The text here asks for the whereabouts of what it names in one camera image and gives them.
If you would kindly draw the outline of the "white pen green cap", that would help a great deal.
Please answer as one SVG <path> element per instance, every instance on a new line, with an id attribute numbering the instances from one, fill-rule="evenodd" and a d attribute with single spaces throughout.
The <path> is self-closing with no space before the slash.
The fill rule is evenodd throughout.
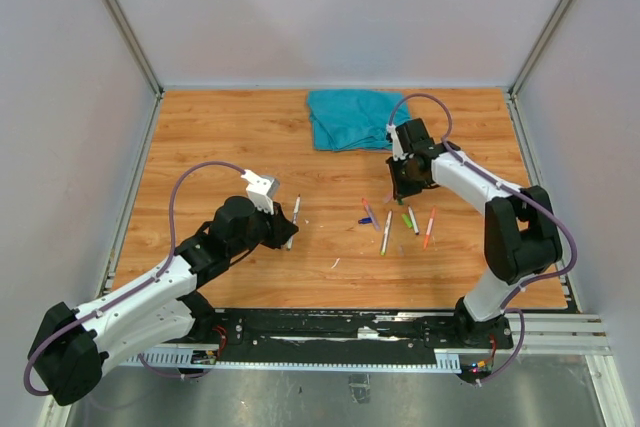
<path id="1" fill-rule="evenodd" d="M 297 223 L 298 223 L 298 215 L 299 215 L 299 211 L 300 211 L 300 204 L 301 204 L 301 194 L 298 194 L 297 197 L 296 197 L 296 202 L 294 204 L 294 209 L 293 209 L 293 214 L 292 214 L 292 219 L 291 219 L 291 222 L 295 226 L 297 226 Z M 286 243 L 286 250 L 287 251 L 290 251 L 292 249 L 294 235 L 295 235 L 296 232 L 294 232 L 291 235 L 291 237 L 288 239 L 288 241 Z"/>

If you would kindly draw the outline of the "white pen yellow-green tip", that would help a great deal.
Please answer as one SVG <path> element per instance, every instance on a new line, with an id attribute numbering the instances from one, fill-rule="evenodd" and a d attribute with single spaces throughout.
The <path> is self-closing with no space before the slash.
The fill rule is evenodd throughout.
<path id="1" fill-rule="evenodd" d="M 383 237 L 382 237 L 381 247 L 380 247 L 381 256 L 385 256 L 388 250 L 392 219 L 393 219 L 393 211 L 389 210 L 386 216 L 385 225 L 383 229 Z"/>

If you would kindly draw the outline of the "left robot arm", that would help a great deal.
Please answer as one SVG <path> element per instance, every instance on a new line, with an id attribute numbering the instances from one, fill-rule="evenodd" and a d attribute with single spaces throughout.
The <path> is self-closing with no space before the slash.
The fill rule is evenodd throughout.
<path id="1" fill-rule="evenodd" d="M 298 230 L 278 203 L 267 213 L 246 197 L 228 198 L 150 271 L 75 308 L 64 302 L 50 307 L 28 352 L 25 389 L 70 405 L 148 348 L 186 337 L 207 340 L 214 318 L 199 288 L 258 246 L 283 248 Z"/>

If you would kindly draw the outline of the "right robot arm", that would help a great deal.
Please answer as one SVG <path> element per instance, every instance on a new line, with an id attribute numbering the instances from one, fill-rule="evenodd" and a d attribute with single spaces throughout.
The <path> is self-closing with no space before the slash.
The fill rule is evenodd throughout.
<path id="1" fill-rule="evenodd" d="M 491 333 L 502 330 L 508 295 L 562 256 L 559 229 L 549 218 L 549 196 L 540 186 L 523 188 L 493 175 L 453 143 L 437 143 L 420 119 L 389 124 L 386 132 L 392 144 L 387 164 L 394 199 L 444 187 L 483 216 L 487 270 L 458 300 L 447 327 L 463 346 L 485 344 Z"/>

